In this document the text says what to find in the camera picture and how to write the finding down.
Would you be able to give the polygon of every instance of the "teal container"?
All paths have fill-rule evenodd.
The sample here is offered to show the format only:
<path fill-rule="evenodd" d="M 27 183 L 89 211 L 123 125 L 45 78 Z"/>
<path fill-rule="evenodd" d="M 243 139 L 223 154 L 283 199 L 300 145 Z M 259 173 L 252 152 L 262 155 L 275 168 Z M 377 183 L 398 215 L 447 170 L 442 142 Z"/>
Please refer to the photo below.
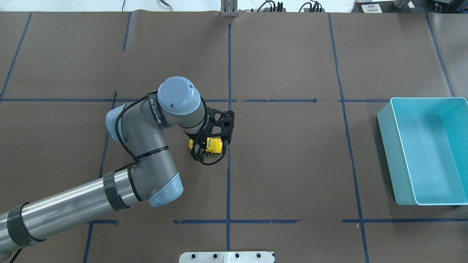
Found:
<path fill-rule="evenodd" d="M 399 205 L 468 205 L 465 98 L 392 98 L 377 119 Z"/>

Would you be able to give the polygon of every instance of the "white metal plate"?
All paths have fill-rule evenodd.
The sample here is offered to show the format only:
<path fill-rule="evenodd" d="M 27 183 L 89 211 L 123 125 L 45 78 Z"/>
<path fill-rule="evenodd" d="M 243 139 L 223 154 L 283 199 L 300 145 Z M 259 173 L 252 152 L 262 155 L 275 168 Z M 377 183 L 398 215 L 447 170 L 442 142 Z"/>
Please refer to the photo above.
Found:
<path fill-rule="evenodd" d="M 274 255 L 268 251 L 185 252 L 179 263 L 275 263 Z"/>

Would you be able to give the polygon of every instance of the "yellow object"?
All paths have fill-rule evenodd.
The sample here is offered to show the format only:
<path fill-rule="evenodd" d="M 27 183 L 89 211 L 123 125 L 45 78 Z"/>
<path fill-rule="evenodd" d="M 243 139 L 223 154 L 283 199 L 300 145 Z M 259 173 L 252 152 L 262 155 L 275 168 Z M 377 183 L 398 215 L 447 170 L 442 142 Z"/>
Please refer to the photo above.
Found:
<path fill-rule="evenodd" d="M 189 149 L 193 148 L 193 140 L 189 141 Z M 219 138 L 206 138 L 206 151 L 209 153 L 221 153 L 223 151 L 223 142 Z"/>

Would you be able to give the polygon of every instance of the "blue joint cap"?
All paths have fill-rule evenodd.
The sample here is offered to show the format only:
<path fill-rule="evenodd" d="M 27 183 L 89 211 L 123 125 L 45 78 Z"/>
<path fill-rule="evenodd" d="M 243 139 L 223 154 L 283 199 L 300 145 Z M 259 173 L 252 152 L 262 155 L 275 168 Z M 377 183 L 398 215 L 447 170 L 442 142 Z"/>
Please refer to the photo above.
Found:
<path fill-rule="evenodd" d="M 152 207 L 165 205 L 179 198 L 182 195 L 183 186 L 180 180 L 179 173 L 177 173 L 161 190 L 148 199 Z"/>
<path fill-rule="evenodd" d="M 188 115 L 200 106 L 200 93 L 193 83 L 184 77 L 170 77 L 158 89 L 161 107 L 174 115 Z"/>
<path fill-rule="evenodd" d="M 118 115 L 124 110 L 124 108 L 127 106 L 128 103 L 125 103 L 124 105 L 117 107 L 115 109 L 112 109 L 109 111 L 106 115 L 106 127 L 107 131 L 110 133 L 114 141 L 120 143 L 117 138 L 117 132 L 116 132 L 116 120 Z M 124 136 L 122 135 L 122 119 L 119 120 L 118 122 L 118 130 L 120 133 L 120 136 L 122 139 L 124 139 Z"/>

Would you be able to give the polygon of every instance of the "white bracket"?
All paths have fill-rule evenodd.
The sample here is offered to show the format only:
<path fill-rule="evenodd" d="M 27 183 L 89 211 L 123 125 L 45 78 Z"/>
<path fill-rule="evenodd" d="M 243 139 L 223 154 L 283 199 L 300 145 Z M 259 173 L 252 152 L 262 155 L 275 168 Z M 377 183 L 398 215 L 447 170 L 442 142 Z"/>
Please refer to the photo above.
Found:
<path fill-rule="evenodd" d="M 180 255 L 179 263 L 275 263 L 275 252 L 185 252 Z"/>
<path fill-rule="evenodd" d="M 237 16 L 237 0 L 221 0 L 221 16 Z"/>

